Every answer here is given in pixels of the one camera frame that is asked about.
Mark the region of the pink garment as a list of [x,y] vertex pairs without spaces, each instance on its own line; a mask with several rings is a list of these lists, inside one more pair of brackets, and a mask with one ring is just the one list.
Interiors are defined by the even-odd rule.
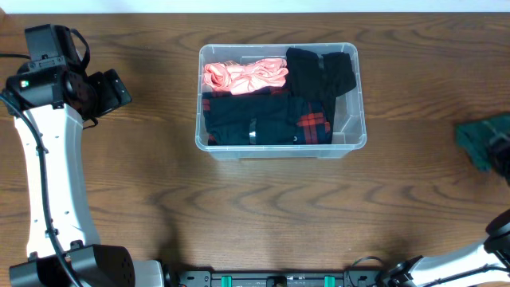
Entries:
[[264,58],[247,65],[234,61],[206,64],[202,78],[203,83],[215,92],[242,95],[268,87],[283,87],[287,75],[287,61],[275,57]]

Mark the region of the dark navy garment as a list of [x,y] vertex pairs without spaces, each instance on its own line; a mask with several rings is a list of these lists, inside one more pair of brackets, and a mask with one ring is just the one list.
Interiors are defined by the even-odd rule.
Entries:
[[202,95],[206,131],[219,146],[292,145],[304,106],[288,92]]

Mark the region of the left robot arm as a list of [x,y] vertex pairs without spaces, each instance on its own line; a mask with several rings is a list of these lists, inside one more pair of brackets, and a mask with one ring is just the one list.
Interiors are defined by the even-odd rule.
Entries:
[[162,286],[160,262],[135,261],[108,246],[92,220],[81,138],[101,116],[131,102],[114,70],[88,75],[80,33],[47,24],[25,30],[28,54],[1,99],[25,154],[30,228],[27,262],[9,269],[13,286]]

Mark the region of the black garment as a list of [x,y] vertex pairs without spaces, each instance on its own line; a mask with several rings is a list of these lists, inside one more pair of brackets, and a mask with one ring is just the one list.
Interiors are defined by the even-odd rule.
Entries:
[[286,52],[287,82],[293,96],[306,100],[335,100],[357,86],[348,53],[319,55],[289,48]]
[[330,123],[331,126],[334,125],[335,120],[335,105],[336,105],[336,97],[335,96],[323,96],[320,100],[325,116]]

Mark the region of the dark green garment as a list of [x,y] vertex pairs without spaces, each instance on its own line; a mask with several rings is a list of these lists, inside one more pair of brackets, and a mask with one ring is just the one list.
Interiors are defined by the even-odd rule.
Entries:
[[479,171],[490,171],[494,169],[488,154],[489,141],[498,133],[509,134],[508,113],[458,124],[455,127],[455,140]]

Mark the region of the red navy plaid shirt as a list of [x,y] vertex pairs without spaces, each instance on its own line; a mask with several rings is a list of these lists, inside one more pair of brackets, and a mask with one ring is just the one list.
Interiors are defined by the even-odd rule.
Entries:
[[[242,94],[242,95],[258,95],[258,94],[279,94],[288,92],[286,88],[263,88],[256,92]],[[214,94],[233,95],[230,92],[212,92]],[[305,106],[297,122],[296,135],[294,136],[294,143],[292,145],[306,145],[306,144],[330,144],[332,141],[332,126],[328,122],[323,106],[318,101],[304,100]]]

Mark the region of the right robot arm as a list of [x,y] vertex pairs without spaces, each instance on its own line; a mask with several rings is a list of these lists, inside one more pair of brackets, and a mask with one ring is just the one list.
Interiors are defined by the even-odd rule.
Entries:
[[[458,132],[456,144],[471,160],[485,159],[509,179],[509,131]],[[470,286],[509,281],[509,211],[485,228],[487,238],[450,254],[415,257],[382,278],[385,286]]]

